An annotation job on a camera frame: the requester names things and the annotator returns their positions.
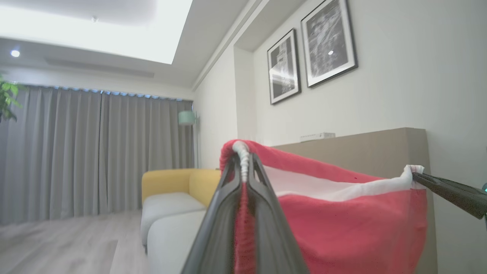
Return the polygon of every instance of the black and white artwork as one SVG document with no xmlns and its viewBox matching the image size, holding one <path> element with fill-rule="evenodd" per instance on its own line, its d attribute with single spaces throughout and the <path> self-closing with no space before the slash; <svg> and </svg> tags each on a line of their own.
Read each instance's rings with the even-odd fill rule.
<svg viewBox="0 0 487 274">
<path fill-rule="evenodd" d="M 325 0 L 301 27 L 308 87 L 358 67 L 346 0 Z"/>
<path fill-rule="evenodd" d="M 271 104 L 301 92 L 294 29 L 267 51 L 267 63 Z"/>
</svg>

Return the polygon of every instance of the headboard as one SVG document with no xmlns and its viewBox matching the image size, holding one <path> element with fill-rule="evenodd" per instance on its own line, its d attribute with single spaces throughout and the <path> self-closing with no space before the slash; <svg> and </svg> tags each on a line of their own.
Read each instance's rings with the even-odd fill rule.
<svg viewBox="0 0 487 274">
<path fill-rule="evenodd" d="M 422 165 L 425 173 L 430 174 L 430 155 L 424 129 L 398 128 L 275 148 L 377 177 L 397 177 L 408 164 Z M 416 273 L 438 273 L 433 196 L 430 190 L 427 240 Z"/>
</svg>

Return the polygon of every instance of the red towel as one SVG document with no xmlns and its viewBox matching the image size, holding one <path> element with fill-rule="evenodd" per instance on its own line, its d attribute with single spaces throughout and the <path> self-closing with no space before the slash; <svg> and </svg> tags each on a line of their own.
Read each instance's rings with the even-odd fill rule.
<svg viewBox="0 0 487 274">
<path fill-rule="evenodd" d="M 220 168 L 235 154 L 223 146 Z M 382 179 L 243 141 L 264 165 L 311 274 L 414 273 L 426 240 L 421 166 Z M 255 273 L 254 218 L 246 185 L 235 230 L 235 274 Z"/>
</svg>

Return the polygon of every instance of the white sofa seat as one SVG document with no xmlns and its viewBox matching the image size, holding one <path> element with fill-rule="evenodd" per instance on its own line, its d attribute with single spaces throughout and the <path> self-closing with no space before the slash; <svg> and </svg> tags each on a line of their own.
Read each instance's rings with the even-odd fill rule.
<svg viewBox="0 0 487 274">
<path fill-rule="evenodd" d="M 187 193 L 166 193 L 147 197 L 142 207 L 140 237 L 147 246 L 147 235 L 151 225 L 160 218 L 182 213 L 205 211 L 205 206 Z"/>
<path fill-rule="evenodd" d="M 150 274 L 181 273 L 205 213 L 167 216 L 152 224 L 147 245 Z"/>
</svg>

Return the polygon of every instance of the gray curtain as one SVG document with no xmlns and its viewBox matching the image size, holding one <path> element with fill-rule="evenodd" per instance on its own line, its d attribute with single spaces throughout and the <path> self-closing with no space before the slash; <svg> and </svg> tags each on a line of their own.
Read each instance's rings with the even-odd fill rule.
<svg viewBox="0 0 487 274">
<path fill-rule="evenodd" d="M 102 105 L 102 212 L 141 208 L 144 172 L 194 166 L 192 127 L 178 125 L 178 112 L 192 102 L 104 94 Z"/>
<path fill-rule="evenodd" d="M 192 167 L 191 102 L 30 87 L 0 124 L 2 224 L 138 209 L 145 171 Z"/>
</svg>

